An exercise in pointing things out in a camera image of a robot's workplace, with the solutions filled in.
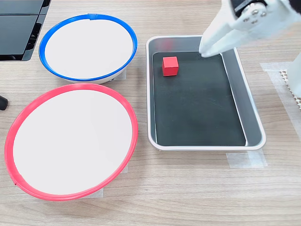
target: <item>metal tray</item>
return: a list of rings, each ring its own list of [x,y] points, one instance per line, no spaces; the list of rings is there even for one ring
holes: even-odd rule
[[[157,36],[146,43],[148,138],[162,151],[248,151],[266,142],[237,51],[202,58],[202,36]],[[163,77],[162,57],[179,72]]]

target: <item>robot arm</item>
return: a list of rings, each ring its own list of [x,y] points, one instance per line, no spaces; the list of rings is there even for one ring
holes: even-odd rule
[[[222,0],[222,7],[204,32],[203,57],[280,32],[301,21],[300,0]]]

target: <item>white plate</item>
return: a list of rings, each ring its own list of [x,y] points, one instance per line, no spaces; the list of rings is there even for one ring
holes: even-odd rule
[[[134,31],[107,15],[76,16],[50,29],[40,45],[43,65],[55,75],[74,82],[112,80],[133,59]]]
[[[111,182],[133,154],[138,124],[130,104],[95,84],[54,89],[29,104],[5,144],[16,185],[46,200],[70,200]]]

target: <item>wooden cube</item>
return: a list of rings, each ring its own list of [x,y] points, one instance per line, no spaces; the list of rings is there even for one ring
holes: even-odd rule
[[[179,70],[176,56],[164,57],[162,63],[163,76],[175,76]]]

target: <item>screw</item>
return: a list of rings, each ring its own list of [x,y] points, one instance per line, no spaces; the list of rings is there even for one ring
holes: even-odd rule
[[[259,13],[258,9],[253,10],[252,15],[257,15]]]

